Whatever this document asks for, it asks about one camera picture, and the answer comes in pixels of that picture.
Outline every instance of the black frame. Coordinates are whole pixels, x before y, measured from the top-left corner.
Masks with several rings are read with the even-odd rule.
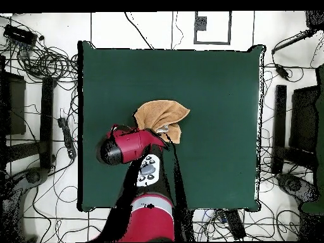
[[[207,17],[198,16],[198,11],[195,11],[195,24],[194,24],[194,44],[195,45],[226,45],[230,46],[231,36],[232,36],[232,12],[229,11],[228,17],[228,33],[227,33],[227,42],[206,42],[206,41],[197,41],[197,31],[206,31]]]

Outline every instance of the black stand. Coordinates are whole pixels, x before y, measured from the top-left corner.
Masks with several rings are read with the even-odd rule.
[[[282,173],[284,161],[290,161],[309,170],[316,170],[318,162],[316,155],[305,151],[305,148],[285,147],[285,121],[286,121],[287,86],[277,85],[275,89],[275,109],[273,119],[273,150],[271,158],[271,173]]]
[[[306,30],[304,32],[302,32],[300,34],[300,36],[297,36],[295,39],[292,39],[291,41],[288,41],[287,43],[285,44],[282,44],[278,47],[275,47],[274,49],[272,49],[271,53],[272,55],[274,55],[278,50],[281,50],[287,46],[290,46],[292,44],[295,44],[296,42],[300,41],[300,40],[303,40],[307,37],[312,37],[315,33],[317,33],[318,30]]]
[[[56,82],[51,77],[42,80],[42,107],[40,116],[40,141],[6,145],[6,131],[10,125],[9,81],[4,70],[6,58],[0,56],[0,242],[27,241],[22,229],[23,205],[28,191],[47,179],[54,156],[53,139],[53,90]],[[6,178],[6,165],[10,161],[39,154],[40,167],[22,171]]]

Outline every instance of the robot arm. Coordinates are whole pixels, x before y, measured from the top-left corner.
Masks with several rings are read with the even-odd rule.
[[[100,162],[132,163],[116,208],[111,209],[106,226],[95,241],[174,241],[174,205],[163,168],[164,146],[154,132],[126,126],[114,126],[98,144]],[[113,237],[111,229],[118,227],[119,232],[114,233],[119,234]]]

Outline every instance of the electronic device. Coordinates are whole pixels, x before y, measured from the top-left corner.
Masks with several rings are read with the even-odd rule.
[[[74,147],[73,138],[71,136],[70,128],[68,126],[68,122],[65,118],[58,119],[58,126],[62,128],[64,135],[64,144],[66,149],[68,150],[68,157],[70,159],[75,159],[77,157],[77,152]]]
[[[140,167],[137,187],[155,184],[159,180],[159,166],[159,158],[154,154],[148,154]]]
[[[10,39],[14,44],[26,49],[33,48],[37,41],[36,34],[10,24],[5,26],[3,36]]]
[[[281,65],[275,64],[276,72],[284,79],[288,80],[288,72]]]
[[[221,224],[223,224],[223,225],[227,224],[227,219],[226,219],[225,213],[222,209],[218,209],[216,211],[216,217],[221,222]]]
[[[240,219],[239,211],[237,211],[237,209],[225,210],[224,214],[227,219],[228,229],[230,230],[234,239],[238,240],[246,237],[246,231]]]

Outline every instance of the floor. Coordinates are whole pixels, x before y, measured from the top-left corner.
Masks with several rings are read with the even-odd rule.
[[[265,54],[265,81],[267,94],[263,108],[263,161],[269,162],[271,153],[271,136],[273,115],[274,88],[277,84],[287,85],[287,109],[290,108],[291,95],[294,89],[316,84],[314,70],[304,69],[304,76],[298,82],[288,82],[277,76],[272,63],[271,50],[283,39],[306,30],[304,11],[233,11],[232,12],[232,41],[230,46],[222,45],[194,45],[194,12],[157,12],[157,13],[127,13],[129,19],[140,29],[146,41],[154,48],[160,49],[219,49],[246,51],[253,44],[263,44],[267,47]],[[204,35],[197,36],[199,41],[224,41],[227,32],[228,15],[222,12],[199,12],[199,16],[207,16],[209,25]],[[132,49],[147,48],[147,44],[136,31],[135,27],[126,19],[123,13],[41,13],[14,15],[13,20],[22,23],[43,35],[47,47],[57,47],[67,53],[69,58],[77,53],[77,41],[91,41],[96,47],[129,47]],[[2,36],[3,26],[8,20],[0,17],[0,44],[6,41]],[[302,40],[275,54],[275,62],[284,66],[317,67],[323,63],[322,35]],[[32,81],[25,73],[16,69],[17,61],[13,60],[6,69],[13,73],[24,75],[29,83]],[[301,69],[290,71],[291,81],[301,78]],[[73,87],[71,82],[62,82],[54,92],[54,117],[63,116],[70,109]],[[40,116],[36,112],[41,107],[41,86],[27,84],[25,119],[30,125],[36,139],[39,139]],[[287,135],[289,138],[289,112],[287,117]],[[77,122],[70,120],[70,129],[77,140]],[[25,135],[7,137],[7,143],[18,144],[33,139],[30,132]],[[53,152],[58,153],[56,170],[64,168],[69,159],[64,146],[63,133],[56,123],[53,127]],[[14,161],[7,165],[7,171],[15,174],[30,166],[38,165],[38,156]],[[287,165],[285,171],[292,167]],[[304,173],[305,169],[298,167],[294,173],[304,176],[312,182],[312,173]],[[35,207],[47,217],[44,218],[32,207],[35,189],[32,189],[25,201],[24,225],[28,234],[37,234],[38,242],[85,242],[98,236],[102,230],[109,209],[95,209],[90,213],[81,213],[76,208],[77,203],[77,163],[50,177],[39,187]],[[240,215],[244,218],[244,225],[248,237],[245,240],[297,240],[296,232],[299,226],[297,204],[295,200],[284,194],[276,185],[271,174],[262,173],[259,199],[262,209],[257,213],[243,210]],[[228,230],[217,224],[213,219],[213,209],[199,209],[194,213],[194,230],[198,241],[234,241]]]

